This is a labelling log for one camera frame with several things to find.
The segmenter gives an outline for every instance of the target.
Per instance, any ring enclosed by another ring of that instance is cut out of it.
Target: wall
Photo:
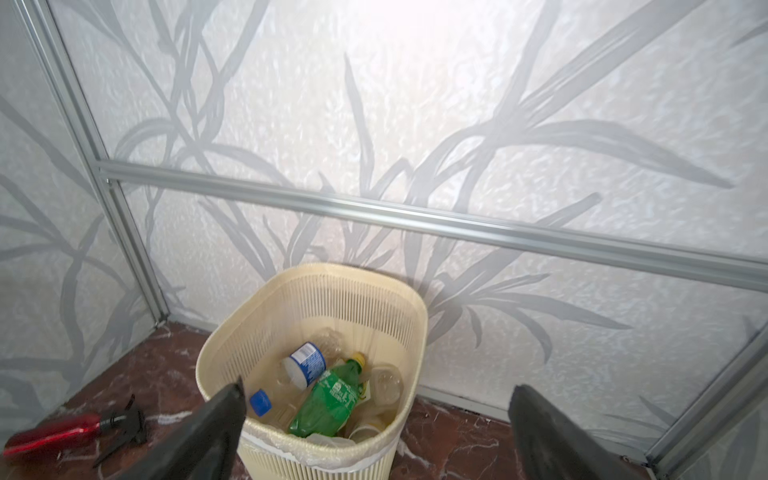
[[[54,7],[115,159],[768,255],[763,3]],[[504,407],[529,382],[639,448],[768,318],[760,293],[129,188],[177,318],[305,261],[374,268],[430,303],[425,385]]]
[[[13,2],[0,2],[0,442],[151,331]]]
[[[768,478],[768,400],[724,435],[682,480]]]

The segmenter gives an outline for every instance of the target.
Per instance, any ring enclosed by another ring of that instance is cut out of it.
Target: blue bottle cap
[[[272,409],[272,402],[270,397],[266,396],[266,392],[259,390],[250,397],[250,406],[259,417],[263,417]]]

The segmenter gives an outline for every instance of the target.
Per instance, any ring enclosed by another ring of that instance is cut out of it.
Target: blue and white label
[[[303,344],[301,348],[291,354],[290,358],[301,369],[307,385],[317,380],[326,371],[326,360],[323,358],[323,354],[311,342]]]

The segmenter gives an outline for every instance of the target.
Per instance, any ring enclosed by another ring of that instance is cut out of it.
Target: green plastic bottle
[[[344,365],[326,370],[291,422],[288,433],[301,438],[313,433],[333,437],[355,408],[360,372],[365,365],[365,356],[357,352]]]

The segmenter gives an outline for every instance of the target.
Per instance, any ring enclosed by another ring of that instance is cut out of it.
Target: beige plastic trash bin
[[[404,389],[395,421],[373,439],[338,449],[310,444],[249,416],[237,453],[253,478],[373,480],[389,476],[413,404],[427,333],[424,302],[403,282],[330,263],[283,271],[205,342],[197,359],[197,387],[207,401],[242,376],[250,396],[258,389],[253,379],[263,374],[260,370],[326,326],[343,334],[347,354],[359,350],[369,364],[391,363],[400,369]]]

